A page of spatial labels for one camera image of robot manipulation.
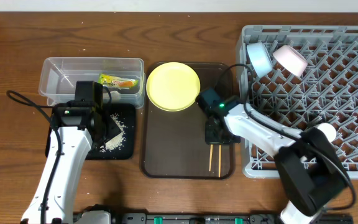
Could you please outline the wooden chopstick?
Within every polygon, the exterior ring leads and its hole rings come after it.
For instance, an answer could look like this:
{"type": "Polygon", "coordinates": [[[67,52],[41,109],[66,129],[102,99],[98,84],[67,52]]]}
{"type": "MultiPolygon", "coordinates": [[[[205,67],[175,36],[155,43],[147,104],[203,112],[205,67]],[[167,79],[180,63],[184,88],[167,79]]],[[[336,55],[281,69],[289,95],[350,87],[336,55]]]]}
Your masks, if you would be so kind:
{"type": "Polygon", "coordinates": [[[211,144],[210,145],[210,148],[209,148],[209,172],[211,172],[211,167],[212,167],[212,159],[213,159],[213,145],[211,144]]]}
{"type": "Polygon", "coordinates": [[[219,148],[218,148],[218,177],[220,178],[221,177],[221,164],[222,164],[222,145],[219,145],[219,148]]]}

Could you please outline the yellow plate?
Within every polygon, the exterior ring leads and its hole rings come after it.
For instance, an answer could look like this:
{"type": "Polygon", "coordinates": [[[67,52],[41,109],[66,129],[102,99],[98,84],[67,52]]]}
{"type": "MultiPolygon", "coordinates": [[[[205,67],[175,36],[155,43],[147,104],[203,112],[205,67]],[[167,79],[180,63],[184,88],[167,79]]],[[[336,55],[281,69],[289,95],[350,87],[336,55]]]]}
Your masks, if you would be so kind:
{"type": "Polygon", "coordinates": [[[167,62],[157,65],[146,82],[150,102],[157,108],[176,112],[187,109],[201,90],[200,78],[189,65],[167,62]]]}

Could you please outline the light blue bowl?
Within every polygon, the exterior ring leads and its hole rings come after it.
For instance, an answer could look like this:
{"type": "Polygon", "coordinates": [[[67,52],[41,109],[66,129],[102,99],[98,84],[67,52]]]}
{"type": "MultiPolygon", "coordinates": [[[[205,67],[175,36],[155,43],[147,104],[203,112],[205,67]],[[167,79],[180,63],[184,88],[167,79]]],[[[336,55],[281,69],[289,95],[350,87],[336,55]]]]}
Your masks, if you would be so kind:
{"type": "Polygon", "coordinates": [[[246,49],[250,62],[259,78],[264,77],[273,70],[270,55],[263,43],[249,44],[246,49]]]}

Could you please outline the pink bowl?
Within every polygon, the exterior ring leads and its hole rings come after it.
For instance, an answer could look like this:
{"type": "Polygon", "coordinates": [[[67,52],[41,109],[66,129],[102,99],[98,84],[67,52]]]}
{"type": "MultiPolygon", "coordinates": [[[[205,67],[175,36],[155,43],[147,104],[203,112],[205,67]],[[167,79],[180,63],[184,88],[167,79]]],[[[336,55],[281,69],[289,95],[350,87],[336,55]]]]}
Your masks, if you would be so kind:
{"type": "Polygon", "coordinates": [[[305,71],[308,62],[293,47],[284,45],[273,53],[276,61],[290,73],[300,77],[305,71]]]}

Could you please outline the white green cup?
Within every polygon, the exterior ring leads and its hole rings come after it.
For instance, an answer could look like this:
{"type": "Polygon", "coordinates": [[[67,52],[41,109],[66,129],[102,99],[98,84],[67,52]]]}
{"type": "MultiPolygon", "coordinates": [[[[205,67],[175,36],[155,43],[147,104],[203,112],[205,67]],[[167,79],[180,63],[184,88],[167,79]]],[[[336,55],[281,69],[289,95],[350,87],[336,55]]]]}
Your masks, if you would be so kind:
{"type": "Polygon", "coordinates": [[[329,142],[333,142],[336,138],[337,131],[335,127],[329,123],[321,123],[315,126],[324,133],[329,142]]]}

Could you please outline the green orange snack wrapper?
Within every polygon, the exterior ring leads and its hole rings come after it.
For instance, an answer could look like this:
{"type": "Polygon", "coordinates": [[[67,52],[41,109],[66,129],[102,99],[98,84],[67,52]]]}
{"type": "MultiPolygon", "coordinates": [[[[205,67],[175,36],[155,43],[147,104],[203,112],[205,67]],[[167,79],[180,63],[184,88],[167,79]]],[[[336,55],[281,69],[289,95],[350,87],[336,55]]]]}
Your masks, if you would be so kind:
{"type": "Polygon", "coordinates": [[[106,86],[108,88],[116,88],[116,89],[131,89],[134,88],[138,84],[137,79],[131,78],[122,78],[113,75],[103,74],[99,75],[98,83],[106,86]]]}

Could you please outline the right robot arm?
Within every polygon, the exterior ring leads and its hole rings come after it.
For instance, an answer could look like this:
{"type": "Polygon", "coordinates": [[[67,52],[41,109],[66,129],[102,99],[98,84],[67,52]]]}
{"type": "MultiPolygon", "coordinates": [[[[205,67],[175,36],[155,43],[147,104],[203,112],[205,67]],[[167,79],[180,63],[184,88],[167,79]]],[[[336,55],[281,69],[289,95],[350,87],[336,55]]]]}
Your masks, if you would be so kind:
{"type": "Polygon", "coordinates": [[[208,88],[196,97],[207,117],[205,141],[230,145],[247,140],[274,159],[287,206],[282,223],[313,223],[351,180],[334,152],[336,130],[322,123],[306,131],[289,128],[253,110],[236,96],[222,99],[208,88]]]}

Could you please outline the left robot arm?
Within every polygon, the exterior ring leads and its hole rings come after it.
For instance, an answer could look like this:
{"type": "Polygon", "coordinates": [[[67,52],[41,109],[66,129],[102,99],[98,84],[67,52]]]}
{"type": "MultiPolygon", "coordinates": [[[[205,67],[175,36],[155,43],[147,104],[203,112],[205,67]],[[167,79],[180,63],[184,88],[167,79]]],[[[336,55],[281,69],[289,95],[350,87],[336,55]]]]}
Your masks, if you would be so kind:
{"type": "Polygon", "coordinates": [[[78,81],[74,100],[53,107],[49,150],[35,195],[21,223],[73,223],[75,195],[90,151],[121,133],[104,104],[107,88],[78,81]]]}

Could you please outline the grey plastic dishwasher rack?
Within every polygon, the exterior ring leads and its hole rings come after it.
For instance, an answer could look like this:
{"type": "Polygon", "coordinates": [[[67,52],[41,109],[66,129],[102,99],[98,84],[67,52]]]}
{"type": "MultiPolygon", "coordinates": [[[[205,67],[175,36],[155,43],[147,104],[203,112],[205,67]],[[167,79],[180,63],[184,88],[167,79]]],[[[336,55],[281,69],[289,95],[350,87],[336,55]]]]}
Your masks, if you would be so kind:
{"type": "Polygon", "coordinates": [[[333,125],[336,154],[350,178],[358,179],[358,26],[248,25],[239,36],[236,61],[242,98],[291,128],[333,125]],[[305,71],[297,77],[274,62],[262,78],[248,72],[246,47],[257,42],[270,54],[293,47],[308,62],[305,71]]]}

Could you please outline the black tray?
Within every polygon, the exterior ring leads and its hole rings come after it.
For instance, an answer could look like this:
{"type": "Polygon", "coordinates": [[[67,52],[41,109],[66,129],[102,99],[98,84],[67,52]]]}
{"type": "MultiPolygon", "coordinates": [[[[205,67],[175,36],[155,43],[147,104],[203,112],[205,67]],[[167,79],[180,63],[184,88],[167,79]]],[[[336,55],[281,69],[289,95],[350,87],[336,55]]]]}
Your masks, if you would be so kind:
{"type": "Polygon", "coordinates": [[[52,110],[52,128],[47,152],[61,148],[63,162],[84,160],[125,160],[134,152],[135,108],[129,104],[97,105],[71,101],[52,110]],[[126,141],[120,151],[101,152],[101,147],[121,130],[112,120],[118,117],[126,128],[126,141]]]}

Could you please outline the white rice pile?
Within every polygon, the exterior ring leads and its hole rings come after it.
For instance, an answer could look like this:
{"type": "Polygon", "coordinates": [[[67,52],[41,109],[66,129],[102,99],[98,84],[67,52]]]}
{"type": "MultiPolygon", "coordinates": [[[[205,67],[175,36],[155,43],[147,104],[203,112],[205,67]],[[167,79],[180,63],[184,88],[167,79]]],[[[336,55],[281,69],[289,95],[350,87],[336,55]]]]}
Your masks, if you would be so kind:
{"type": "Polygon", "coordinates": [[[117,124],[121,132],[109,140],[105,146],[102,146],[101,152],[120,151],[126,141],[126,137],[124,135],[126,133],[127,126],[119,119],[118,114],[112,114],[111,118],[117,124]]]}

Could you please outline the clear plastic bin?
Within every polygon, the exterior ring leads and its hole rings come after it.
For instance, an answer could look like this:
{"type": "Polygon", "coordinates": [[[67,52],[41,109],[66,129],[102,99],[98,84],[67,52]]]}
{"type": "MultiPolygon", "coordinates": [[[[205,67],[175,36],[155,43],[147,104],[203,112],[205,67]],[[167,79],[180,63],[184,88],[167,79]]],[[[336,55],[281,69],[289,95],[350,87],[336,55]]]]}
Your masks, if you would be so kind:
{"type": "Polygon", "coordinates": [[[137,79],[131,89],[109,88],[103,91],[104,101],[111,99],[110,92],[118,91],[121,100],[116,103],[132,104],[142,108],[145,101],[144,61],[140,58],[114,57],[50,57],[45,59],[39,83],[39,94],[47,97],[53,106],[66,103],[75,97],[78,81],[98,82],[99,75],[108,74],[122,78],[137,79]]]}

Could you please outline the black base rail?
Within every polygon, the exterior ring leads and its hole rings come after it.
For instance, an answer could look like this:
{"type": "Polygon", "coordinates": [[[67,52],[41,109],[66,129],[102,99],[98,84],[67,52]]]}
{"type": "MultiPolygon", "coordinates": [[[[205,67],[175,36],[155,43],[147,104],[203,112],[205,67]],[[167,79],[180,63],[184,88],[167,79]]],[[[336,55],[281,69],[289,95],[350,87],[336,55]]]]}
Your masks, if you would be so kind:
{"type": "Polygon", "coordinates": [[[105,205],[93,205],[72,215],[72,223],[112,223],[112,224],[274,224],[281,223],[278,214],[185,214],[185,213],[146,213],[134,211],[119,213],[105,205]]]}

